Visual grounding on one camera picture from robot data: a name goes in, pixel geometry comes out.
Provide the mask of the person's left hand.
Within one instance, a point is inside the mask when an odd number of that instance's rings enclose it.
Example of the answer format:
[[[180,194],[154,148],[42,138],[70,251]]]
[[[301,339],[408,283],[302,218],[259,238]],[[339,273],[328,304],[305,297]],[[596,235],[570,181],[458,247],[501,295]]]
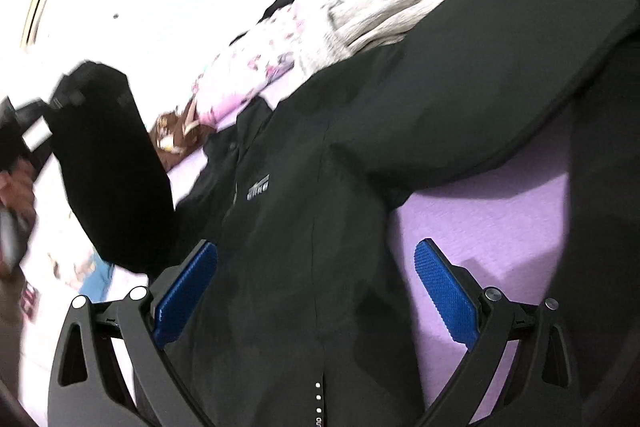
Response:
[[[35,170],[17,159],[1,173],[1,277],[12,275],[26,255],[29,236],[36,223]]]

